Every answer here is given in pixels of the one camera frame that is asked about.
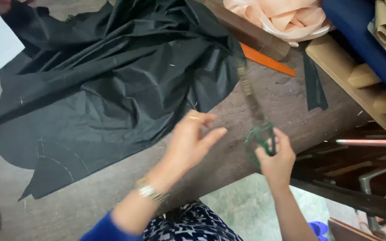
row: blue sleeve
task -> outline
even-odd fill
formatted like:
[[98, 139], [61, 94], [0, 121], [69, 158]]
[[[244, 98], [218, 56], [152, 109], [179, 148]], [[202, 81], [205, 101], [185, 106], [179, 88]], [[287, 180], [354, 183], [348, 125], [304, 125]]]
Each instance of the blue sleeve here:
[[110, 212], [107, 213], [80, 241], [142, 241], [143, 237], [127, 234], [113, 224]]

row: green floor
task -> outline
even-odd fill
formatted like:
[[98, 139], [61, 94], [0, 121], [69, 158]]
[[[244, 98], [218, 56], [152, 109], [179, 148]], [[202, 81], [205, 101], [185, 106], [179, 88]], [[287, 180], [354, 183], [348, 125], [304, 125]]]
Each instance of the green floor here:
[[[292, 186], [290, 189], [306, 221], [328, 223], [329, 211], [323, 197]], [[244, 240], [282, 240], [274, 200], [261, 174], [252, 174], [200, 200]], [[330, 234], [325, 236], [333, 240]]]

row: floor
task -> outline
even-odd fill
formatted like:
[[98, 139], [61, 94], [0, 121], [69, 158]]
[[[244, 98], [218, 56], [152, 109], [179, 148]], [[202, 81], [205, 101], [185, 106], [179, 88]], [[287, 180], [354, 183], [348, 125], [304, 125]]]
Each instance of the floor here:
[[[296, 187], [290, 189], [307, 222], [328, 223], [330, 214], [325, 198]], [[282, 240], [274, 200], [261, 174], [252, 174], [200, 200], [244, 240]], [[325, 237], [334, 240], [331, 233]]]
[[[66, 18], [68, 14], [96, 11], [104, 2], [36, 0], [39, 6], [49, 6], [51, 14], [58, 19]], [[362, 108], [320, 69], [329, 108], [308, 111], [301, 50], [291, 50], [283, 63], [294, 68], [297, 76], [291, 78], [249, 61], [248, 77], [267, 118], [291, 137], [296, 152], [369, 119], [365, 113], [357, 116]], [[257, 172], [245, 157], [243, 140], [251, 129], [251, 119], [241, 87], [236, 86], [211, 112], [219, 115], [215, 126], [228, 128], [228, 134], [177, 183], [160, 212], [179, 207]], [[153, 147], [44, 198], [34, 200], [29, 196], [21, 202], [17, 200], [34, 171], [15, 167], [0, 156], [0, 240], [78, 239], [160, 160], [169, 139], [170, 135]]]

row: black and white patterned fabric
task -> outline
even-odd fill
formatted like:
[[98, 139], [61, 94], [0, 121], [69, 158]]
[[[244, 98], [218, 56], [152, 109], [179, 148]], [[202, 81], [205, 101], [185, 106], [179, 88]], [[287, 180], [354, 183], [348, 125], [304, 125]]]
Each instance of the black and white patterned fabric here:
[[158, 216], [144, 230], [145, 241], [242, 241], [200, 200], [177, 211], [175, 218]]

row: right hand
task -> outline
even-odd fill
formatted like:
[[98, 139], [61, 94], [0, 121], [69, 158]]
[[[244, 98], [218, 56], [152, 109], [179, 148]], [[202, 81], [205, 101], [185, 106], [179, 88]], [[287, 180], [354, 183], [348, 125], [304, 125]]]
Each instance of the right hand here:
[[255, 153], [271, 191], [276, 191], [288, 188], [296, 154], [291, 148], [288, 136], [280, 129], [274, 128], [273, 131], [275, 133], [276, 155], [268, 156], [261, 146], [257, 147]]

